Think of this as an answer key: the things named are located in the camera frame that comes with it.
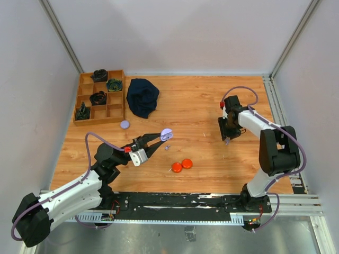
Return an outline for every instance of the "wooden tabletop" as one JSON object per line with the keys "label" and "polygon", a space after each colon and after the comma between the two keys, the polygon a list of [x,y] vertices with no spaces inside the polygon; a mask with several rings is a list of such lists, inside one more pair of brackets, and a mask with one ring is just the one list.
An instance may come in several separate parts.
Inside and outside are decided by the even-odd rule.
{"label": "wooden tabletop", "polygon": [[[164,128],[173,130],[174,137],[160,147],[140,167],[132,162],[119,166],[121,174],[111,183],[114,191],[130,192],[206,192],[239,193],[259,168],[259,141],[247,131],[229,145],[221,140],[218,117],[222,116],[219,102],[224,93],[238,85],[256,90],[259,102],[255,109],[269,120],[270,106],[261,77],[182,77],[150,76],[126,77],[126,94],[133,78],[146,78],[159,90],[158,105],[148,119],[132,114],[126,102],[126,119],[131,127],[122,130],[119,123],[90,126],[69,125],[51,189],[56,189],[86,171],[88,161],[85,134],[92,131],[115,144],[123,146],[145,133],[157,133]],[[254,95],[245,89],[236,89],[230,95],[238,95],[242,105],[253,102]],[[92,160],[101,142],[89,138]],[[181,173],[170,170],[172,163],[189,158],[191,169]],[[273,188],[278,193],[292,193],[288,177]]]}

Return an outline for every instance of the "white backdrop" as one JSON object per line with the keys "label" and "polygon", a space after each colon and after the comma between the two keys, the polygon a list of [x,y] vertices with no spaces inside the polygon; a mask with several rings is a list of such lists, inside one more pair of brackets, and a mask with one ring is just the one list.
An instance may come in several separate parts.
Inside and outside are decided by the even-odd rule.
{"label": "white backdrop", "polygon": [[78,73],[38,1],[2,1],[0,24],[0,252],[15,254],[12,217],[49,187]]}
{"label": "white backdrop", "polygon": [[310,0],[49,0],[85,71],[268,74]]}
{"label": "white backdrop", "polygon": [[289,124],[308,155],[306,180],[320,197],[339,251],[339,2],[324,0],[276,77]]}

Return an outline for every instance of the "small purple object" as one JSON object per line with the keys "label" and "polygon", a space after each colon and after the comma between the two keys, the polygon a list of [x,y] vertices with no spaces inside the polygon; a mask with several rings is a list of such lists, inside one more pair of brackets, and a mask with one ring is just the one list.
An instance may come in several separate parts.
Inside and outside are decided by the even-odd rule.
{"label": "small purple object", "polygon": [[120,123],[120,127],[124,130],[128,129],[129,128],[130,123],[127,121],[127,120],[123,120],[121,123]]}
{"label": "small purple object", "polygon": [[160,140],[166,141],[168,139],[171,139],[173,137],[173,133],[171,129],[165,129],[160,134]]}

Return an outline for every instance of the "gray floor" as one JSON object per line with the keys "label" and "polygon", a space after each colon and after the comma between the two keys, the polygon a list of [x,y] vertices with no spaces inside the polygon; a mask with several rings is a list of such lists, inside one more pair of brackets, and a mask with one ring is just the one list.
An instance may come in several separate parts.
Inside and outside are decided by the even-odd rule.
{"label": "gray floor", "polygon": [[319,253],[308,217],[279,217],[258,233],[239,226],[198,225],[196,241],[183,225],[114,224],[104,230],[65,222],[37,254]]}

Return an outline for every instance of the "wooden organizer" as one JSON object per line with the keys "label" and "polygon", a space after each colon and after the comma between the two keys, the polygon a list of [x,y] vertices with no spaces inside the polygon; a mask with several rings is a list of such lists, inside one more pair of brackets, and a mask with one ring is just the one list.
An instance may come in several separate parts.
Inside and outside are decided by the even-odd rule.
{"label": "wooden organizer", "polygon": [[[125,119],[124,100],[124,74],[123,70],[109,70],[108,80],[115,78],[122,81],[122,91],[108,92],[106,82],[94,83],[91,76],[93,72],[81,73],[79,79],[78,93],[74,107],[73,122],[76,126],[115,123]],[[107,104],[92,106],[90,96],[99,91],[107,93]],[[80,109],[82,102],[91,110],[90,119],[75,120],[75,114]]]}

